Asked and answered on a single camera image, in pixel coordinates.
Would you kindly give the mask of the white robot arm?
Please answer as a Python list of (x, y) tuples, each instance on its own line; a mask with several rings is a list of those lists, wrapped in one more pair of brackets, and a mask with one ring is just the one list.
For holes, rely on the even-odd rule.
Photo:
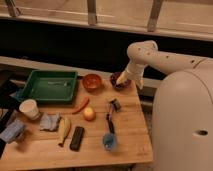
[(152, 40), (127, 55), (120, 83), (142, 87), (147, 66), (166, 75), (153, 102), (153, 171), (213, 171), (213, 58), (163, 52)]

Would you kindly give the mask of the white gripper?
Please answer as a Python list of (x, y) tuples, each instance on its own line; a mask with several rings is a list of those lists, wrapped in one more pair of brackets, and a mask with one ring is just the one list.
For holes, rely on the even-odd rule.
[(129, 62), (125, 71), (120, 74), (118, 79), (116, 80), (116, 84), (123, 84), (127, 81), (127, 78), (133, 80), (139, 89), (143, 88), (144, 81), (143, 81), (143, 74), (146, 66), (143, 64), (135, 64), (133, 62)]

